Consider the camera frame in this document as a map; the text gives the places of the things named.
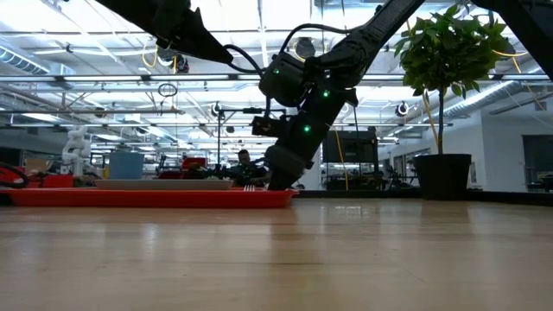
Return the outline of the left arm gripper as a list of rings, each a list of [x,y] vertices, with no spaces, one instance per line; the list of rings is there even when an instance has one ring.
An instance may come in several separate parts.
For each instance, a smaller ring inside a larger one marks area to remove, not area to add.
[[[205,28],[199,7],[193,10],[189,0],[156,0],[153,5],[149,33],[160,47],[222,64],[233,61],[233,56]]]

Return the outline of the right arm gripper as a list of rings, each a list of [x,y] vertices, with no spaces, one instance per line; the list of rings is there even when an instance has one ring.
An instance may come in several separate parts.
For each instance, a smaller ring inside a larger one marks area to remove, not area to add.
[[[284,133],[265,152],[272,170],[268,189],[291,188],[313,158],[344,104],[358,104],[356,92],[311,92],[300,111],[284,127]]]

